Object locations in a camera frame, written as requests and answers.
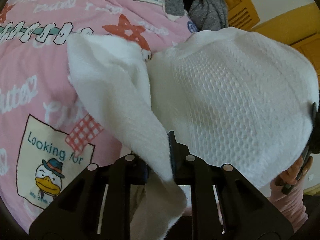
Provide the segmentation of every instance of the pink bedding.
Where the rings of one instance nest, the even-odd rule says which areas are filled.
[[[65,141],[87,114],[68,79],[69,33],[122,36],[148,59],[185,41],[194,25],[133,0],[9,0],[0,23],[0,196],[28,231],[89,163],[111,164],[121,149],[99,129],[79,157]]]

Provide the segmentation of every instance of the red star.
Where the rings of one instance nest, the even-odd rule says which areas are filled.
[[[1,13],[0,13],[0,23],[3,23],[7,19],[7,12],[12,9],[13,5],[8,6],[8,3],[5,4]]]
[[[127,41],[135,41],[140,45],[141,48],[145,50],[150,50],[149,44],[140,33],[143,33],[146,29],[140,25],[131,25],[127,17],[123,14],[119,17],[118,25],[104,25],[103,28],[114,35],[125,38]],[[131,30],[132,34],[127,35],[126,30]]]

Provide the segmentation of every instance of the duck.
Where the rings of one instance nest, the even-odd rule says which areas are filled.
[[[55,158],[42,160],[42,164],[36,169],[36,186],[39,188],[39,198],[52,202],[60,194],[62,189],[63,163]]]

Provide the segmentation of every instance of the person's hand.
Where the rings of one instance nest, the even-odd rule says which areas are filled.
[[[313,163],[313,157],[310,156],[307,164],[305,165],[305,167],[302,170],[302,176],[300,177],[300,179],[302,179],[307,174],[307,172],[309,171],[309,169],[312,166],[312,163]],[[281,172],[279,177],[282,179],[282,181],[284,183],[287,183],[290,185],[296,185],[298,183],[296,180],[296,177],[297,177],[302,165],[303,165],[303,159],[302,159],[302,156],[300,156],[299,159],[296,160],[294,162],[294,164],[289,169]]]

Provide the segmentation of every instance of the pink long sleeve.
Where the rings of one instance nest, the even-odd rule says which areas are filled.
[[[270,202],[290,221],[296,232],[308,219],[306,207],[303,205],[303,179],[293,188],[289,195],[281,192],[282,186],[276,186],[275,180],[270,184]]]

